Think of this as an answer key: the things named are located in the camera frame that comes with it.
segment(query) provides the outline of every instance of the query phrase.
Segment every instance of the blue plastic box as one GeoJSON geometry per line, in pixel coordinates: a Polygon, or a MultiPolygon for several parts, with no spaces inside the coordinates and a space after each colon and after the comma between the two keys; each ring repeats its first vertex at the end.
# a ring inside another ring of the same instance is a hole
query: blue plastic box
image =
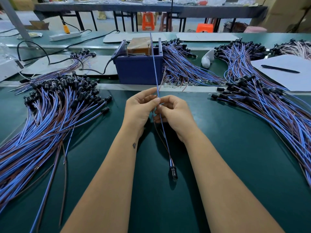
{"type": "MultiPolygon", "coordinates": [[[[123,40],[111,58],[114,58],[118,54],[126,53],[126,48],[126,40],[123,40]]],[[[159,39],[159,47],[154,47],[153,52],[155,56],[155,68],[158,84],[160,84],[163,78],[163,53],[161,39],[159,39]]],[[[150,52],[150,56],[127,56],[124,54],[115,58],[113,62],[117,68],[120,83],[156,85],[156,75],[153,65],[152,52],[150,52]]]]}

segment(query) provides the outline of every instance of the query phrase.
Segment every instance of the hand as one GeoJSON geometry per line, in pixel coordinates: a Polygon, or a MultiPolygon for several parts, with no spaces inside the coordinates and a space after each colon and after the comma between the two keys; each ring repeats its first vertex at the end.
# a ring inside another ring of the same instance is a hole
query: hand
{"type": "Polygon", "coordinates": [[[193,119],[187,102],[176,96],[164,96],[161,98],[162,105],[158,105],[154,117],[156,123],[160,123],[160,114],[163,122],[168,122],[175,130],[182,142],[187,142],[189,137],[199,129],[193,119]]]}
{"type": "Polygon", "coordinates": [[[160,104],[161,99],[157,95],[152,95],[155,92],[156,87],[150,88],[126,101],[122,127],[130,129],[138,138],[142,136],[150,112],[160,104]]]}

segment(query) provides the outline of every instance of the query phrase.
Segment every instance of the concrete floor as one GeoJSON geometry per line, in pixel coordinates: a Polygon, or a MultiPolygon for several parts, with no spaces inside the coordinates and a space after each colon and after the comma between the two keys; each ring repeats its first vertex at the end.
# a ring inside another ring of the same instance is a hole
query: concrete floor
{"type": "MultiPolygon", "coordinates": [[[[19,18],[21,19],[23,24],[30,24],[29,20],[38,20],[37,16],[33,13],[33,11],[17,11],[17,14],[19,18]]],[[[113,17],[111,19],[106,19],[106,20],[98,20],[98,11],[93,11],[94,17],[95,17],[95,22],[97,25],[98,30],[105,30],[105,31],[112,31],[115,29],[115,20],[113,17]]],[[[90,12],[80,12],[80,16],[84,25],[85,29],[91,29],[92,31],[95,31],[95,27],[91,18],[91,13],[90,12]]],[[[8,19],[7,15],[3,14],[0,15],[2,20],[0,20],[0,31],[8,30],[13,28],[14,26],[8,19]]],[[[65,22],[76,26],[79,28],[79,23],[76,17],[64,17],[65,22]]],[[[222,19],[220,22],[220,27],[219,31],[223,31],[224,23],[227,21],[232,21],[233,19],[222,19]]],[[[245,22],[245,23],[250,23],[251,19],[237,19],[239,22],[245,22]]],[[[55,16],[51,18],[45,19],[45,22],[49,22],[49,29],[50,30],[55,30],[55,31],[63,31],[63,25],[61,22],[60,17],[55,16]]],[[[117,22],[118,22],[118,27],[120,31],[123,31],[123,26],[122,26],[122,18],[117,17],[117,22]]],[[[178,32],[179,31],[179,19],[173,19],[172,21],[172,26],[173,26],[173,32],[178,32]]],[[[155,26],[155,32],[159,31],[161,23],[161,16],[157,20],[157,24],[155,26]]],[[[197,18],[187,18],[186,21],[186,26],[185,26],[185,32],[188,30],[196,30],[197,24],[198,23],[204,23],[204,19],[197,19],[197,18]]],[[[124,18],[124,24],[125,24],[125,30],[127,32],[132,31],[131,27],[131,19],[128,17],[124,18]]],[[[70,31],[76,31],[75,28],[68,26],[70,31]]],[[[134,30],[136,31],[136,24],[135,24],[135,19],[134,19],[134,30]]],[[[142,26],[138,26],[138,31],[142,31],[142,26]]]]}

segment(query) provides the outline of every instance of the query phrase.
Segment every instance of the right hand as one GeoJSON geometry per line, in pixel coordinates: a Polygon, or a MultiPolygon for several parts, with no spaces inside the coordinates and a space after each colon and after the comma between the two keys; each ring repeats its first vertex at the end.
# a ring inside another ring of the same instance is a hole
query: right hand
{"type": "Polygon", "coordinates": [[[161,123],[161,114],[162,121],[169,123],[182,142],[187,142],[198,130],[187,102],[176,96],[169,95],[161,97],[160,103],[163,104],[157,106],[154,121],[161,123]]]}

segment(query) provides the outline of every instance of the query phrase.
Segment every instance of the black pen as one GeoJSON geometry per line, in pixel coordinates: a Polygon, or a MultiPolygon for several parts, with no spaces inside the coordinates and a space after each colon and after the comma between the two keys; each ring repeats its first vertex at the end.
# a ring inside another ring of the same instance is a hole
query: black pen
{"type": "Polygon", "coordinates": [[[296,70],[288,70],[288,69],[283,69],[283,68],[274,67],[274,66],[269,66],[269,65],[261,65],[261,67],[263,67],[263,68],[265,68],[265,69],[280,70],[280,71],[284,71],[284,72],[289,72],[289,73],[294,73],[294,74],[300,74],[300,72],[298,72],[298,71],[296,71],[296,70]]]}

